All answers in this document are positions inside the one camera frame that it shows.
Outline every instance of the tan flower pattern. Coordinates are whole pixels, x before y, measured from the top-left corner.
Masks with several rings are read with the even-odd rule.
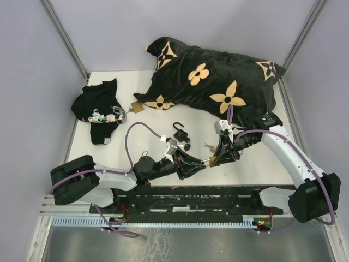
[[[227,111],[229,105],[243,106],[246,105],[245,101],[240,97],[234,97],[236,93],[236,80],[231,83],[226,91],[226,94],[212,94],[211,99],[216,102],[221,102],[220,104],[220,113],[223,114]]]
[[[150,106],[151,108],[156,108],[158,110],[169,109],[170,107],[175,105],[173,102],[164,103],[164,98],[162,94],[157,98],[156,101],[145,102],[145,104],[147,106]]]
[[[209,70],[205,69],[206,64],[199,64],[196,68],[196,70],[190,72],[188,79],[190,81],[190,84],[192,86],[196,86],[200,79],[205,79],[209,75]]]
[[[276,68],[275,68],[274,62],[264,61],[264,62],[256,62],[256,63],[260,65],[261,68],[263,69],[265,81],[267,81],[268,78],[271,78],[271,77],[275,78]]]
[[[169,61],[171,61],[174,57],[177,57],[177,55],[172,51],[172,49],[170,47],[170,42],[168,41],[167,44],[162,49],[160,56],[158,57],[157,70],[159,70],[161,67],[163,67],[165,64],[167,64]]]

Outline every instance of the red wire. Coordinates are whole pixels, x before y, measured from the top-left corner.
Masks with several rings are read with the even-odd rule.
[[[120,206],[123,208],[122,219],[125,218],[125,212],[127,211],[128,216],[127,216],[126,222],[128,222],[128,220],[130,219],[130,211],[126,208],[125,204],[121,204]]]
[[[269,219],[271,219],[273,217],[273,208],[271,207],[270,208],[270,216],[269,216]]]

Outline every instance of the white table surface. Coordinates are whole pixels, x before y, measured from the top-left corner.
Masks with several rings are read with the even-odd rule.
[[[118,89],[116,98],[125,111],[131,102],[136,101],[133,93],[145,93],[150,84],[153,71],[116,71],[92,72],[89,85],[98,85],[102,81],[117,79]],[[284,105],[278,86],[274,86],[276,107],[273,110],[292,136]],[[127,119],[112,134],[108,145],[93,145],[89,133],[90,124],[79,121],[70,150],[69,161],[90,154],[95,162],[112,168],[128,169],[124,139],[129,126],[141,121],[153,128],[158,134],[172,136],[175,129],[172,124],[180,122],[189,133],[191,149],[188,154],[199,159],[208,159],[213,154],[204,147],[205,142],[216,146],[219,141],[213,125],[218,120],[216,116],[202,110],[192,109],[185,105],[176,105],[169,110],[159,111],[144,106],[144,111],[127,114]],[[133,162],[136,163],[144,150],[149,152],[155,161],[164,157],[165,144],[160,142],[145,127],[135,126],[129,135],[129,151]],[[263,143],[244,150],[241,159],[234,163],[224,164],[215,168],[207,168],[194,176],[181,181],[177,174],[151,181],[153,186],[220,186],[220,185],[264,185],[264,184],[293,184],[286,169],[277,157]]]

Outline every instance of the key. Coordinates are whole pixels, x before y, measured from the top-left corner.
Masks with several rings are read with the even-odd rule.
[[[129,108],[129,111],[126,112],[126,114],[133,112],[133,107]]]
[[[208,148],[210,149],[211,153],[216,152],[216,149],[217,149],[217,147],[215,147],[215,146],[210,146],[210,145],[207,144],[207,143],[205,143],[205,147],[208,147]]]

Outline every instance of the metal floor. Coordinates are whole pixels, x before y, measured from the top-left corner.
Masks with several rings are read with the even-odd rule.
[[[290,222],[273,218],[275,229]],[[326,230],[317,222],[257,235],[248,229],[128,228],[127,239],[99,228],[51,227],[43,262],[335,261]]]

